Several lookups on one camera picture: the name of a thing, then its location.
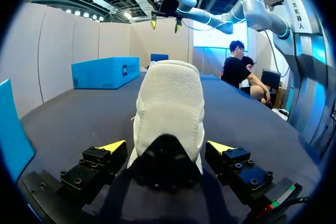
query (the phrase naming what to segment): white sign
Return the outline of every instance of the white sign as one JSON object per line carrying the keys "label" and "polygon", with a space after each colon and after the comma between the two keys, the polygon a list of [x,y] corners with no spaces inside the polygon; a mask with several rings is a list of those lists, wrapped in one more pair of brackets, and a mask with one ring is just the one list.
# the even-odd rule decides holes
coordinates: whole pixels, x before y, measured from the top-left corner
{"label": "white sign", "polygon": [[286,2],[294,24],[292,30],[295,33],[311,34],[312,29],[302,0],[286,0]]}

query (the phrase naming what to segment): blue panel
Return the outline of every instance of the blue panel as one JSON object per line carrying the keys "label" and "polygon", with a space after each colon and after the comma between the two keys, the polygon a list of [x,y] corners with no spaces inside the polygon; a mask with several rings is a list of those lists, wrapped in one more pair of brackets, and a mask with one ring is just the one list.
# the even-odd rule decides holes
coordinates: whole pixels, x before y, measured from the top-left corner
{"label": "blue panel", "polygon": [[117,89],[140,75],[138,57],[113,57],[71,65],[75,89]]}
{"label": "blue panel", "polygon": [[17,116],[10,80],[0,84],[0,111],[0,147],[10,175],[17,181],[35,153]]}
{"label": "blue panel", "polygon": [[151,61],[169,60],[168,55],[151,54]]}

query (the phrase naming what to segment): black t-shirt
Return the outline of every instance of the black t-shirt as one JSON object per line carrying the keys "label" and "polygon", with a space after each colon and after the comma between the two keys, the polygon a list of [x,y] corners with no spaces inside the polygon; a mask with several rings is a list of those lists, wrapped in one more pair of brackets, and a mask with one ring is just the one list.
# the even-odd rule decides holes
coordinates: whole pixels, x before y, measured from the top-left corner
{"label": "black t-shirt", "polygon": [[238,58],[229,57],[225,60],[221,80],[239,89],[239,84],[250,74],[251,72]]}

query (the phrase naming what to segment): ceiling light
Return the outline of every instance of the ceiling light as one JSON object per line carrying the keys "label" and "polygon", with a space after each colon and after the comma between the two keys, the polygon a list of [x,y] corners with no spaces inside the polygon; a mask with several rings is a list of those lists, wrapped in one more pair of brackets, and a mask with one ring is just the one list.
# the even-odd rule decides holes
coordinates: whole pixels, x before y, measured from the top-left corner
{"label": "ceiling light", "polygon": [[124,13],[124,16],[130,20],[132,18],[132,15],[130,13]]}

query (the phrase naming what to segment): robotic arm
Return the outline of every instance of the robotic arm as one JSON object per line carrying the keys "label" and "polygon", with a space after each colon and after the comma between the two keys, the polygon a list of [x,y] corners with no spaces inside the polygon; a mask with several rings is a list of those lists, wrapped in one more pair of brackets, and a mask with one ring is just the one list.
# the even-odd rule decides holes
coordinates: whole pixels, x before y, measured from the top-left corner
{"label": "robotic arm", "polygon": [[279,38],[287,38],[289,25],[285,20],[270,12],[264,0],[238,0],[228,13],[213,15],[205,10],[195,8],[197,0],[157,0],[160,12],[152,12],[153,23],[158,16],[173,16],[177,18],[177,25],[181,18],[189,18],[203,24],[212,26],[223,33],[232,34],[233,24],[244,22],[261,25],[275,33]]}

